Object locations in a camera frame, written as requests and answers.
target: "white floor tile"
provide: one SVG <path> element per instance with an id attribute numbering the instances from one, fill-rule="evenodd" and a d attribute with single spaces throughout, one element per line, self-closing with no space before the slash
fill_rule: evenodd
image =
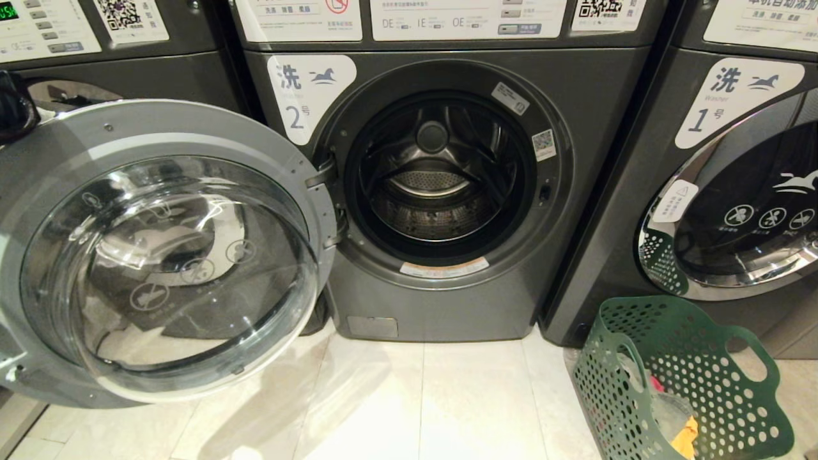
<path id="1" fill-rule="evenodd" d="M 546 458 L 519 340 L 427 344 L 422 410 L 421 460 Z"/>
<path id="2" fill-rule="evenodd" d="M 77 426 L 56 460 L 169 458 L 195 402 L 71 414 Z"/>
<path id="3" fill-rule="evenodd" d="M 292 458 L 333 331 L 296 339 L 259 375 L 203 399 L 173 458 Z"/>
<path id="4" fill-rule="evenodd" d="M 781 385 L 775 393 L 795 432 L 795 447 L 786 457 L 802 460 L 818 448 L 818 361 L 778 361 Z"/>
<path id="5" fill-rule="evenodd" d="M 422 344 L 333 336 L 297 459 L 416 460 Z"/>
<path id="6" fill-rule="evenodd" d="M 29 438 L 67 443 L 91 411 L 50 405 L 29 430 Z"/>
<path id="7" fill-rule="evenodd" d="M 23 438 L 8 460 L 54 460 L 63 447 L 54 441 Z"/>
<path id="8" fill-rule="evenodd" d="M 564 349 L 535 329 L 523 339 L 534 398 L 548 457 L 552 460 L 599 460 L 596 442 L 565 368 Z"/>

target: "basket hole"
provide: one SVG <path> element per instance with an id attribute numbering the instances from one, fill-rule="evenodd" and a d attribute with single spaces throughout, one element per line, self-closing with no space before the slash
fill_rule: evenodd
<path id="1" fill-rule="evenodd" d="M 766 365 L 758 357 L 755 350 L 750 348 L 749 343 L 741 337 L 733 337 L 727 341 L 728 350 L 741 350 L 740 353 L 733 354 L 733 361 L 739 366 L 741 372 L 752 381 L 764 381 L 767 376 Z"/>

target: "gray washing machine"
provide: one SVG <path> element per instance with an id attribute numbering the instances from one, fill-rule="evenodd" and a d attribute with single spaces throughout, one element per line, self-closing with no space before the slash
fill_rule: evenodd
<path id="1" fill-rule="evenodd" d="M 605 5 L 234 1 L 269 125 L 328 180 L 341 335 L 531 331 L 667 3 Z"/>
<path id="2" fill-rule="evenodd" d="M 248 113 L 219 2 L 6 0 L 0 69 L 42 107 L 167 97 Z"/>
<path id="3" fill-rule="evenodd" d="M 796 343 L 815 343 L 818 308 L 818 2 L 766 6 L 686 3 L 547 339 L 579 346 L 604 300 L 668 293 L 818 358 Z"/>

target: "control panel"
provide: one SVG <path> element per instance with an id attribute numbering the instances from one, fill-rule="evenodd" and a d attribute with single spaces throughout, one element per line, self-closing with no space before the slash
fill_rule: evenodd
<path id="1" fill-rule="evenodd" d="M 378 41 L 556 38 L 567 0 L 370 0 Z"/>
<path id="2" fill-rule="evenodd" d="M 0 63 L 100 51 L 78 0 L 0 0 Z"/>

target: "green plastic basket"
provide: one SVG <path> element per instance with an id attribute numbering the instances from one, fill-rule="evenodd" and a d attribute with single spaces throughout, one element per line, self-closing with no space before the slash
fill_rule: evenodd
<path id="1" fill-rule="evenodd" d="M 744 375 L 730 357 L 733 338 L 745 340 L 765 364 L 763 381 Z M 641 388 L 631 384 L 618 353 L 636 363 Z M 686 300 L 656 295 L 605 301 L 573 370 L 603 458 L 684 460 L 659 432 L 645 369 L 667 393 L 690 401 L 699 424 L 696 460 L 761 460 L 793 447 L 793 428 L 775 401 L 778 367 L 756 336 L 718 326 Z"/>

